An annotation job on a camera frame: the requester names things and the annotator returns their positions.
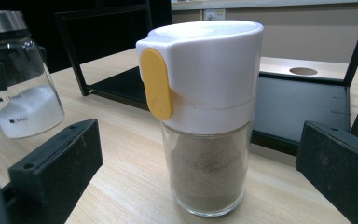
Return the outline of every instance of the glass jar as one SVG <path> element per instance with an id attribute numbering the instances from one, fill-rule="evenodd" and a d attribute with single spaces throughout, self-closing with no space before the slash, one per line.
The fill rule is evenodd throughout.
<path id="1" fill-rule="evenodd" d="M 44 57 L 19 11 L 0 11 L 0 129 L 9 138 L 42 133 L 64 113 Z"/>
<path id="2" fill-rule="evenodd" d="M 183 133 L 161 124 L 175 200 L 201 217 L 233 210 L 243 197 L 253 123 L 220 134 Z"/>

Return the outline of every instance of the salt dispenser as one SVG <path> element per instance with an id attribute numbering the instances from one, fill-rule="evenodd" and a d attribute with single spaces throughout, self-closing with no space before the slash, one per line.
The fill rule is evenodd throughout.
<path id="1" fill-rule="evenodd" d="M 195 21 L 136 44 L 173 197 L 197 216 L 222 216 L 243 197 L 262 33 L 257 22 Z"/>
<path id="2" fill-rule="evenodd" d="M 0 129 L 9 138 L 42 133 L 64 118 L 40 52 L 19 11 L 0 11 Z"/>

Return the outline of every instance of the yellow slider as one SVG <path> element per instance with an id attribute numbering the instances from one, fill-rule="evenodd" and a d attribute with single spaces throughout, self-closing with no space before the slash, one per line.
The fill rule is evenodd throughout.
<path id="1" fill-rule="evenodd" d="M 141 70 L 150 112 L 156 119 L 169 119 L 173 114 L 173 102 L 164 59 L 156 50 L 145 49 L 141 55 Z"/>

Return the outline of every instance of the circular hole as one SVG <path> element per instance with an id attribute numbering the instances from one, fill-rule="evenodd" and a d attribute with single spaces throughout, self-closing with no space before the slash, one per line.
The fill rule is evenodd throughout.
<path id="1" fill-rule="evenodd" d="M 305 68 L 305 67 L 291 68 L 289 71 L 296 75 L 302 75 L 302 76 L 312 76 L 318 74 L 318 71 L 316 71 L 315 69 Z"/>
<path id="2" fill-rule="evenodd" d="M 28 162 L 24 165 L 24 169 L 28 170 L 34 167 L 34 164 L 32 162 Z"/>

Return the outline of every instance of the table surface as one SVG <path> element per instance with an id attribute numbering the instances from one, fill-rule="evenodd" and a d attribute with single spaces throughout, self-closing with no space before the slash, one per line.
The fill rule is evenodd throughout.
<path id="1" fill-rule="evenodd" d="M 87 83 L 94 83 L 136 65 L 136 53 L 131 49 L 85 63 L 82 69 Z M 267 72 L 291 74 L 292 67 L 309 67 L 318 71 L 316 76 L 337 78 L 344 76 L 346 66 L 273 58 L 261 61 L 261 70 Z M 275 160 L 275 156 L 260 156 L 253 145 L 241 204 L 223 217 L 191 215 L 171 195 L 159 121 L 135 107 L 95 95 L 82 96 L 72 68 L 51 76 L 65 119 L 55 128 L 28 138 L 7 139 L 0 133 L 0 186 L 9 181 L 8 167 L 64 127 L 97 119 L 103 166 L 67 223 L 349 223 L 296 167 Z M 352 120 L 357 111 L 358 74 L 351 86 Z"/>

